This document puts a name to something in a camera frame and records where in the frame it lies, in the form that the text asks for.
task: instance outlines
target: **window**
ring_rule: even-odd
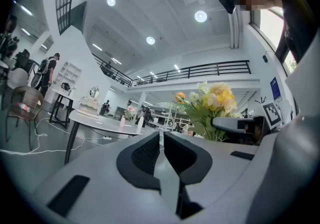
[[[273,7],[251,12],[251,25],[261,34],[275,55],[282,63],[287,75],[291,74],[296,68],[296,61],[289,51],[282,36],[284,29],[284,12],[282,8]]]
[[[282,30],[284,28],[284,19],[281,17],[281,8],[271,10],[258,10],[252,14],[252,22],[255,28],[266,39],[271,48],[276,51],[278,48]]]
[[[297,66],[297,62],[296,62],[294,56],[292,55],[291,51],[289,51],[288,55],[286,56],[284,63],[286,65],[288,71],[291,74]]]

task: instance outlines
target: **white cable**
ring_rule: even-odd
[[[40,122],[44,119],[50,119],[50,118],[42,118],[38,124],[36,125],[36,127],[38,127],[38,125],[40,124]],[[58,127],[56,127],[55,125],[51,124],[50,122],[48,122],[50,125],[52,125],[53,127],[63,131],[64,133],[66,134],[70,134],[70,132],[67,132],[65,130],[62,130]],[[15,151],[10,151],[10,150],[4,150],[4,149],[0,149],[0,152],[3,152],[3,153],[7,153],[7,154],[10,154],[10,155],[18,155],[18,156],[25,156],[25,155],[35,155],[35,154],[41,154],[41,153],[45,153],[45,152],[66,152],[66,150],[62,150],[62,149],[57,149],[57,150],[45,150],[45,151],[41,151],[41,152],[34,152],[36,151],[37,149],[40,148],[40,141],[39,141],[39,137],[47,137],[48,134],[46,133],[42,133],[42,134],[37,134],[36,133],[36,129],[34,129],[34,134],[37,135],[37,141],[38,141],[38,147],[30,152],[27,152],[27,153],[22,153],[22,152],[15,152]],[[90,142],[90,143],[93,143],[93,144],[96,144],[96,145],[99,145],[99,146],[103,146],[102,144],[98,144],[98,143],[95,143],[93,141],[89,141],[89,140],[102,140],[103,138],[80,138],[80,137],[77,137],[76,138],[78,139],[81,139],[83,140],[82,144],[80,146],[77,146],[76,148],[72,148],[71,150],[77,150],[78,148],[82,147],[85,143],[85,141],[87,142]]]

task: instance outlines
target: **flower bouquet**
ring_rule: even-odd
[[[128,106],[124,111],[124,118],[127,120],[131,120],[135,116],[136,109],[133,106]]]
[[[239,114],[231,113],[231,110],[237,108],[235,96],[224,82],[214,83],[210,87],[207,82],[198,83],[197,89],[199,93],[193,91],[190,93],[190,102],[182,92],[177,92],[174,97],[179,110],[185,111],[194,125],[188,130],[196,132],[207,140],[223,142],[228,139],[225,131],[212,127],[211,119],[239,117]]]

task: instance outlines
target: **round mirror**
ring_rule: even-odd
[[[98,88],[98,86],[92,87],[91,90],[90,90],[90,97],[93,98],[93,99],[95,99],[95,98],[98,97],[98,95],[99,95],[99,88]]]

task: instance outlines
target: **balcony railing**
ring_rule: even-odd
[[[148,75],[132,80],[130,77],[126,76],[113,66],[109,65],[98,56],[94,54],[92,55],[94,56],[96,62],[100,65],[102,72],[106,76],[118,81],[126,87],[141,86],[152,83],[166,82],[170,80],[188,79],[202,76],[251,74],[249,60],[235,60],[203,64],[198,66],[189,66],[181,68],[179,70],[173,69],[170,71],[165,71],[154,75]]]
[[[227,74],[251,74],[249,60],[225,61],[198,66],[184,67],[144,76],[132,81],[131,86],[166,82],[177,79],[188,79],[202,76],[220,76]]]
[[[102,72],[106,76],[112,78],[113,80],[118,81],[120,84],[122,84],[126,87],[131,86],[132,79],[130,77],[126,76],[124,73],[120,72],[119,70],[117,70],[113,66],[109,65],[107,62],[105,62],[104,60],[102,60],[98,56],[94,55],[93,53],[92,53],[92,55],[94,56],[96,62],[100,65]]]

